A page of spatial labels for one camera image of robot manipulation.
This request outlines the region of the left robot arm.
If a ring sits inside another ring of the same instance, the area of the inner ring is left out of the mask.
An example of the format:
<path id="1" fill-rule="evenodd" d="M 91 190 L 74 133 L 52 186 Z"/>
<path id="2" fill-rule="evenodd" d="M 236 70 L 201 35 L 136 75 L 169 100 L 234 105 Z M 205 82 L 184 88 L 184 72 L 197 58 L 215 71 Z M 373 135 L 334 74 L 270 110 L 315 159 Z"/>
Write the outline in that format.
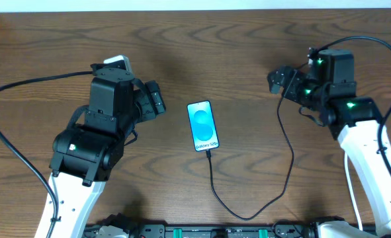
<path id="1" fill-rule="evenodd" d="M 165 113 L 159 85 L 142 82 L 123 61 L 94 63 L 89 104 L 53 142 L 48 198 L 36 236 L 81 237 L 136 124 Z"/>

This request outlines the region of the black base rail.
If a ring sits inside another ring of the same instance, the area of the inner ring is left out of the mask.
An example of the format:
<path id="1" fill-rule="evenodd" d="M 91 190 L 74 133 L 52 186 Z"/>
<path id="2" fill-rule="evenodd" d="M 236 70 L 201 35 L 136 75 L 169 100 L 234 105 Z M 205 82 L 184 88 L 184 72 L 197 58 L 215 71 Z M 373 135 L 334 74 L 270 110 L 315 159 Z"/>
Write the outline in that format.
<path id="1" fill-rule="evenodd" d="M 138 223 L 123 214 L 111 215 L 87 225 L 82 237 L 124 238 L 274 238 L 318 237 L 317 224 L 302 225 L 282 219 L 272 225 L 167 225 L 166 223 Z"/>

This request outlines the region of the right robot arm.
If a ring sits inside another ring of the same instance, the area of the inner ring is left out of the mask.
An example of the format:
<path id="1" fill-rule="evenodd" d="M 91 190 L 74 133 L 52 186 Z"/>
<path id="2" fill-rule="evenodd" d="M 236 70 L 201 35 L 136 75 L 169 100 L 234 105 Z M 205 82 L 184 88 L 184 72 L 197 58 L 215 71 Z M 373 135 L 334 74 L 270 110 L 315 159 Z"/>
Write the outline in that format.
<path id="1" fill-rule="evenodd" d="M 269 90 L 319 113 L 350 158 L 374 216 L 376 237 L 391 237 L 391 143 L 383 117 L 370 97 L 356 95 L 349 50 L 319 50 L 303 73 L 283 65 L 267 76 Z"/>

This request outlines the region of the blue Galaxy smartphone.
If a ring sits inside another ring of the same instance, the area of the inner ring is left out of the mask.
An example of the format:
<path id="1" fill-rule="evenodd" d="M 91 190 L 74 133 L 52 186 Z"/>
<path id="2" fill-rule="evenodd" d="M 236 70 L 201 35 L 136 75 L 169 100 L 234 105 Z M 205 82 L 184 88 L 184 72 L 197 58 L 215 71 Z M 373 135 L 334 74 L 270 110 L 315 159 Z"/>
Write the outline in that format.
<path id="1" fill-rule="evenodd" d="M 218 148 L 220 142 L 210 101 L 190 103 L 187 112 L 195 151 Z"/>

